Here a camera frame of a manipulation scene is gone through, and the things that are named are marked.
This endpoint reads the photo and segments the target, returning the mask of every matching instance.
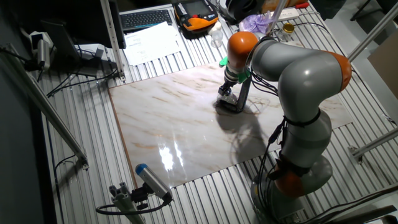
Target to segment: jar lid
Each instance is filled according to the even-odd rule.
[[[284,24],[283,30],[288,34],[291,34],[294,31],[294,26],[293,24],[287,22]]]

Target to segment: monitor stand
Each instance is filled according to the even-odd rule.
[[[42,20],[42,25],[57,48],[50,69],[57,72],[96,77],[103,68],[105,74],[117,69],[115,62],[102,60],[103,50],[97,49],[94,55],[78,52],[67,29],[66,23],[56,19]]]

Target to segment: device screen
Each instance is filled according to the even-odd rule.
[[[205,5],[203,1],[194,1],[185,3],[186,10],[188,14],[202,14],[207,15],[209,13],[209,8]]]

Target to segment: metal slotted table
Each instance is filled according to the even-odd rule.
[[[152,9],[167,9],[177,28],[171,5]],[[313,6],[300,9],[300,12],[313,12]],[[305,14],[288,21],[293,24],[314,22],[326,26],[316,14]],[[211,37],[198,35],[197,39],[178,38],[181,51],[138,66],[128,66],[122,55],[125,83],[145,80],[167,73],[220,61],[226,56],[228,38],[236,32],[235,27],[222,23],[223,44],[216,49],[211,47]],[[303,46],[311,49],[328,50],[345,54],[327,32],[317,26],[298,26],[297,38]],[[110,50],[107,56],[114,60]],[[106,74],[98,72],[99,77]],[[45,93],[55,88],[67,75],[44,75],[40,86]],[[90,77],[70,75],[70,82],[90,80]],[[57,219],[62,223],[129,223],[126,217],[106,216],[95,212],[100,205],[110,204],[110,185],[126,182],[132,189],[133,182],[127,163],[120,132],[108,95],[108,88],[124,84],[118,78],[108,82],[90,82],[76,85],[58,92],[50,99],[64,123],[69,127],[78,143],[84,147],[90,168],[79,167],[74,157],[57,169],[60,182],[60,202],[57,198],[54,173],[50,171]],[[369,91],[369,87],[359,75],[353,78],[341,94],[354,123],[333,131],[331,143],[323,155],[333,166],[333,177],[320,190],[305,197],[305,210],[298,212],[301,221],[315,216],[326,209],[369,195],[398,182],[398,142],[392,139],[376,149],[365,153],[359,165],[350,156],[348,146],[361,147],[394,129],[393,124],[382,117],[379,102]],[[50,149],[47,128],[53,146]],[[72,156],[72,151],[52,126],[44,122],[47,153],[50,167],[62,159]],[[250,198],[251,179],[257,175],[260,158],[254,158],[235,166],[220,170],[197,180],[172,189],[174,202],[171,206],[144,215],[147,223],[260,223]],[[157,207],[161,201],[151,197],[150,207]]]

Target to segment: keyboard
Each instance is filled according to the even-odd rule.
[[[120,18],[125,33],[152,27],[162,22],[167,22],[168,25],[172,24],[168,10],[135,12],[120,15]]]

